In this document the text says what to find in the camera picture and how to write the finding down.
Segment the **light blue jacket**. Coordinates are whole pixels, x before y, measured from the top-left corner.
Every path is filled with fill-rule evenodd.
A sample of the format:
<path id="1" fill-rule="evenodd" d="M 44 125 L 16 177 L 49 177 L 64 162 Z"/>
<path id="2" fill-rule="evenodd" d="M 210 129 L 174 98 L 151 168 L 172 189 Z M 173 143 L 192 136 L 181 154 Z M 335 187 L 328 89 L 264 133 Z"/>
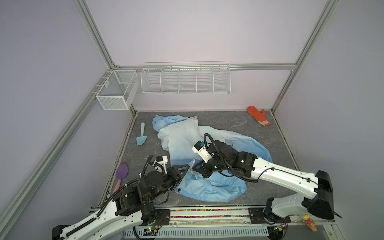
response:
<path id="1" fill-rule="evenodd" d="M 189 165 L 207 162 L 222 142 L 238 152 L 248 152 L 272 162 L 270 152 L 251 137 L 239 133 L 199 126 L 196 117 L 155 116 L 152 121 L 161 146 L 170 154 L 171 165 Z M 208 179 L 189 170 L 175 189 L 178 194 L 203 202 L 229 202 L 247 191 L 245 181 L 230 177 L 227 171 L 213 173 Z"/>

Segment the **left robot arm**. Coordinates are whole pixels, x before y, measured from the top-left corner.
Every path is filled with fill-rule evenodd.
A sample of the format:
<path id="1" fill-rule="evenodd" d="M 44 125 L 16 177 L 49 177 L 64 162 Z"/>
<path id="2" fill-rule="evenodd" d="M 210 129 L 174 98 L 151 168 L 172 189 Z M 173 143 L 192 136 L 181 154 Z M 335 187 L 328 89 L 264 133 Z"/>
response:
<path id="1" fill-rule="evenodd" d="M 155 199 L 174 190 L 189 165 L 175 165 L 166 173 L 151 171 L 124 184 L 95 213 L 73 225 L 53 228 L 54 240 L 104 240 L 123 230 L 152 223 L 158 213 Z"/>

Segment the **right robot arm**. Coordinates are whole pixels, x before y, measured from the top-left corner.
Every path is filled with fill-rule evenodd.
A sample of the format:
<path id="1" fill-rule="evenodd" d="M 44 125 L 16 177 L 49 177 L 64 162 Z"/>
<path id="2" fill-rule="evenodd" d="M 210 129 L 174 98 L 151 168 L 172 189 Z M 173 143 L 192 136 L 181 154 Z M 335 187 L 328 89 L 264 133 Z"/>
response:
<path id="1" fill-rule="evenodd" d="M 198 141 L 192 150 L 201 157 L 193 170 L 205 179 L 214 172 L 227 171 L 227 177 L 237 177 L 248 183 L 267 181 L 294 191 L 294 195 L 267 200 L 259 216 L 267 224 L 299 214 L 310 214 L 324 220 L 335 218 L 334 190 L 327 172 L 314 174 L 282 167 L 257 155 L 238 152 L 220 141 L 210 144 Z"/>

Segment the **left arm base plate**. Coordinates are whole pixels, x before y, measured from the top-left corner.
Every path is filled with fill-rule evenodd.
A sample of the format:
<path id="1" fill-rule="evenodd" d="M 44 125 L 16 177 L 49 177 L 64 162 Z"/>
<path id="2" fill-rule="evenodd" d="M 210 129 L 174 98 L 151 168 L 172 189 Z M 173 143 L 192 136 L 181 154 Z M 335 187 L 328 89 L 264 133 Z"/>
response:
<path id="1" fill-rule="evenodd" d="M 170 219 L 170 209 L 157 209 L 157 215 L 149 220 L 147 226 L 168 226 Z"/>

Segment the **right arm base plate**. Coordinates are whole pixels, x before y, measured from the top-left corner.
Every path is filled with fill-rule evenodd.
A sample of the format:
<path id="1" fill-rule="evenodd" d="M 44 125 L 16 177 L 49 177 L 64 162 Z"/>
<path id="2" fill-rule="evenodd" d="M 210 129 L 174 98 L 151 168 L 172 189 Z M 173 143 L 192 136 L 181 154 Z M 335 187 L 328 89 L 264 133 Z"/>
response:
<path id="1" fill-rule="evenodd" d="M 250 220 L 252 224 L 289 224 L 291 223 L 291 218 L 289 216 L 285 218 L 278 217 L 274 214 L 266 215 L 264 213 L 265 208 L 262 207 L 251 207 L 248 208 Z"/>

